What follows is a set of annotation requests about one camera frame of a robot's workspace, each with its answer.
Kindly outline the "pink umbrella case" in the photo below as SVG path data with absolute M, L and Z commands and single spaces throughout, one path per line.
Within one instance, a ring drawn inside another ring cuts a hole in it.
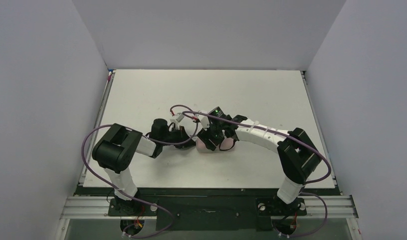
M 223 131 L 218 134 L 201 131 L 197 134 L 195 147 L 201 154 L 229 152 L 235 147 L 236 141 L 234 138 L 227 137 Z

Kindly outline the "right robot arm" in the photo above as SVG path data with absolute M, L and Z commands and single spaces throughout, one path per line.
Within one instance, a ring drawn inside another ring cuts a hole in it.
M 242 141 L 278 154 L 285 177 L 276 196 L 285 204 L 291 204 L 298 197 L 322 161 L 317 148 L 301 128 L 270 128 L 243 115 L 226 115 L 220 107 L 199 113 L 196 118 L 201 124 L 197 134 L 199 150 L 227 152 L 236 142 Z

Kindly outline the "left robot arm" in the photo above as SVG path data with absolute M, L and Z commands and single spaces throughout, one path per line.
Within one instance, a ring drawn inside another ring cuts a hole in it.
M 170 129 L 168 121 L 163 118 L 153 121 L 148 136 L 114 123 L 94 146 L 92 158 L 108 174 L 111 184 L 114 185 L 116 198 L 131 201 L 132 197 L 136 198 L 138 194 L 138 187 L 129 169 L 134 155 L 141 154 L 155 159 L 165 146 L 183 150 L 195 147 L 196 142 L 183 126 Z

